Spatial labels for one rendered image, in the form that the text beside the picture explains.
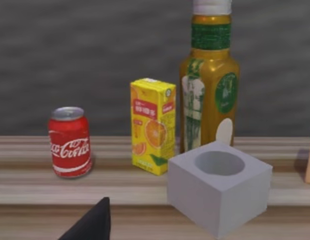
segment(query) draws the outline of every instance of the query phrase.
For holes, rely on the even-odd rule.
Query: can lid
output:
[[[72,121],[81,118],[84,110],[77,106],[64,106],[52,112],[51,118],[58,121]]]
[[[219,16],[231,14],[232,0],[193,0],[193,14]]]

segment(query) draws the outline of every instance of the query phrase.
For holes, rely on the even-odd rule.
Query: coca-cola can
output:
[[[92,167],[89,125],[80,107],[61,107],[52,112],[48,123],[54,172],[76,178]]]

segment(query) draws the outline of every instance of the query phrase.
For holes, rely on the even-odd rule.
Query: gray block with hole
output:
[[[272,166],[213,142],[170,159],[168,201],[219,239],[267,208]]]

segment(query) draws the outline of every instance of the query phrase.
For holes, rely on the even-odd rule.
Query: bottle cap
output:
[[[232,0],[193,0],[193,14],[219,16],[231,14]]]

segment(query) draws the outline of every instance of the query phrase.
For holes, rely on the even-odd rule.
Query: green oval label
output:
[[[233,72],[224,75],[216,88],[215,103],[222,114],[230,112],[237,100],[237,77]]]

